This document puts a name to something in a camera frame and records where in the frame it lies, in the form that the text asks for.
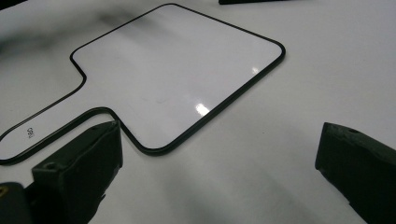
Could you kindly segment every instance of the dark object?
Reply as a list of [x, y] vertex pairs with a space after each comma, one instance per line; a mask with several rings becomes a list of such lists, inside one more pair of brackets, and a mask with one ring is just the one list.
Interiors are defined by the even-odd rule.
[[275, 2], [284, 0], [219, 0], [220, 5], [230, 5], [239, 3], [255, 3], [255, 2]]
[[325, 123], [315, 167], [368, 223], [396, 223], [396, 151], [356, 130]]
[[120, 122], [93, 126], [35, 166], [25, 190], [0, 187], [1, 223], [86, 224], [121, 166]]
[[13, 7], [19, 3], [25, 2], [26, 0], [2, 0], [0, 1], [0, 10]]
[[0, 184], [0, 219], [4, 224], [34, 223], [21, 184]]

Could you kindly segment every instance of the whiteboard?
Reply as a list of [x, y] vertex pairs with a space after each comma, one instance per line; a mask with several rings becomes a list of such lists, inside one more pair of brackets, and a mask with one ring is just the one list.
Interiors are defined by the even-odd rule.
[[28, 156], [98, 113], [147, 154], [187, 139], [281, 62], [284, 47], [167, 4], [76, 49], [81, 85], [2, 135], [0, 161]]

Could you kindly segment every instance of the white table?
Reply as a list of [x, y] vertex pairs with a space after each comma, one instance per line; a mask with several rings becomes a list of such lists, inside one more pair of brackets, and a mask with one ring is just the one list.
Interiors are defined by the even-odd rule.
[[[124, 167], [91, 223], [364, 223], [314, 163], [324, 121], [396, 148], [396, 4], [175, 1], [282, 43], [285, 61], [163, 157], [123, 136]], [[80, 82], [70, 53], [165, 1], [28, 1], [0, 11], [0, 133]], [[98, 116], [18, 165], [30, 169]]]

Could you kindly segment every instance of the black rubber edge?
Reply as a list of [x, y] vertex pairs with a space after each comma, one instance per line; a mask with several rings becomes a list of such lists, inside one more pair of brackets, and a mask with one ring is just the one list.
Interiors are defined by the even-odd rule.
[[149, 14], [150, 12], [160, 8], [160, 7], [165, 7], [165, 6], [176, 6], [176, 7], [181, 7], [184, 9], [187, 9], [188, 11], [194, 12], [196, 14], [199, 14], [201, 16], [207, 17], [211, 20], [214, 21], [218, 21], [221, 22], [225, 25], [229, 25], [235, 29], [238, 29], [240, 31], [246, 32], [248, 34], [251, 35], [255, 35], [259, 38], [265, 39], [267, 41], [270, 41], [276, 45], [278, 45], [281, 48], [281, 54], [272, 62], [270, 63], [267, 67], [265, 67], [263, 70], [260, 71], [260, 73], [258, 73], [255, 77], [253, 77], [251, 80], [249, 80], [247, 83], [245, 83], [242, 87], [240, 87], [237, 91], [235, 91], [233, 94], [231, 94], [229, 97], [227, 97], [224, 101], [222, 101], [219, 105], [217, 105], [215, 108], [213, 108], [208, 114], [206, 114], [205, 116], [203, 116], [201, 119], [199, 119], [197, 122], [195, 122], [188, 130], [186, 130], [184, 133], [182, 133], [180, 136], [178, 136], [175, 140], [173, 140], [172, 142], [170, 142], [168, 145], [164, 146], [164, 147], [158, 147], [158, 148], [149, 148], [149, 147], [144, 147], [142, 144], [140, 144], [139, 141], [137, 141], [137, 139], [134, 137], [134, 135], [128, 130], [128, 128], [123, 124], [122, 120], [120, 120], [120, 118], [117, 116], [117, 114], [111, 110], [110, 108], [107, 107], [97, 107], [94, 109], [91, 109], [87, 112], [85, 112], [84, 114], [82, 114], [81, 116], [77, 117], [76, 119], [73, 119], [72, 121], [70, 121], [69, 123], [65, 124], [61, 129], [59, 129], [58, 131], [56, 131], [55, 133], [50, 134], [48, 137], [44, 138], [43, 140], [41, 140], [40, 142], [38, 142], [37, 144], [29, 147], [28, 149], [24, 150], [21, 154], [8, 159], [8, 160], [0, 160], [0, 165], [11, 165], [11, 164], [15, 164], [18, 163], [20, 161], [24, 161], [27, 158], [29, 158], [30, 156], [32, 156], [33, 154], [35, 154], [37, 151], [39, 151], [40, 149], [42, 149], [43, 147], [46, 147], [48, 144], [52, 143], [53, 141], [55, 141], [56, 139], [60, 138], [62, 135], [68, 133], [69, 131], [71, 131], [72, 129], [76, 128], [79, 124], [81, 124], [83, 121], [93, 117], [94, 115], [97, 114], [110, 114], [113, 119], [117, 119], [120, 121], [121, 123], [121, 128], [124, 130], [124, 132], [126, 133], [126, 135], [130, 138], [130, 140], [136, 145], [136, 147], [143, 152], [146, 155], [150, 155], [150, 156], [161, 156], [164, 155], [168, 152], [170, 152], [172, 149], [175, 149], [176, 147], [178, 147], [180, 144], [182, 144], [186, 139], [188, 139], [191, 135], [193, 135], [194, 133], [196, 133], [201, 127], [203, 127], [206, 123], [208, 123], [210, 120], [212, 120], [219, 112], [221, 112], [224, 108], [226, 108], [228, 105], [230, 105], [234, 100], [236, 100], [236, 98], [238, 96], [240, 96], [241, 94], [243, 94], [245, 91], [247, 91], [251, 86], [253, 86], [255, 83], [257, 83], [261, 78], [265, 77], [265, 75], [267, 75], [271, 70], [273, 70], [278, 64], [280, 64], [283, 59], [285, 58], [286, 55], [286, 49], [285, 47], [280, 44], [279, 42], [267, 38], [265, 36], [262, 35], [258, 35], [255, 33], [252, 33], [248, 30], [245, 30], [243, 28], [237, 27], [235, 25], [232, 25], [230, 23], [227, 23], [225, 21], [221, 21], [218, 20], [216, 18], [207, 16], [201, 12], [197, 12], [195, 10], [192, 10], [190, 8], [187, 7], [183, 7], [181, 5], [178, 4], [174, 4], [174, 3], [169, 3], [169, 4], [164, 4], [161, 5], [159, 7], [155, 7], [154, 9], [142, 14], [141, 16], [138, 16], [136, 18], [134, 18], [131, 21], [128, 21], [126, 23], [124, 23], [123, 25], [103, 34], [100, 35], [99, 37], [95, 38], [94, 40], [82, 45], [81, 47], [75, 49], [71, 55], [70, 55], [70, 61], [72, 62], [72, 64], [77, 68], [77, 70], [80, 72], [80, 74], [83, 77], [83, 81], [81, 82], [81, 84], [72, 92], [70, 92], [69, 94], [67, 94], [65, 97], [61, 98], [60, 100], [56, 101], [55, 103], [47, 106], [46, 108], [40, 110], [39, 112], [37, 112], [36, 114], [34, 114], [32, 117], [24, 120], [23, 122], [17, 124], [16, 126], [12, 127], [11, 129], [9, 129], [8, 131], [6, 131], [3, 135], [0, 136], [0, 141], [2, 138], [4, 138], [8, 133], [10, 133], [12, 130], [14, 130], [15, 128], [21, 126], [23, 123], [27, 122], [28, 120], [36, 117], [37, 115], [43, 113], [44, 111], [48, 110], [49, 108], [53, 107], [54, 105], [60, 103], [62, 100], [64, 100], [65, 98], [69, 97], [70, 95], [74, 94], [76, 91], [78, 91], [79, 89], [82, 88], [82, 86], [85, 84], [86, 80], [87, 80], [87, 76], [84, 73], [84, 71], [82, 71], [82, 69], [78, 66], [78, 64], [74, 61], [73, 59], [73, 55], [81, 48], [91, 44], [91, 42], [105, 36], [108, 35], [118, 29], [120, 29], [122, 26], [129, 24], [132, 21], [135, 21], [147, 14]]

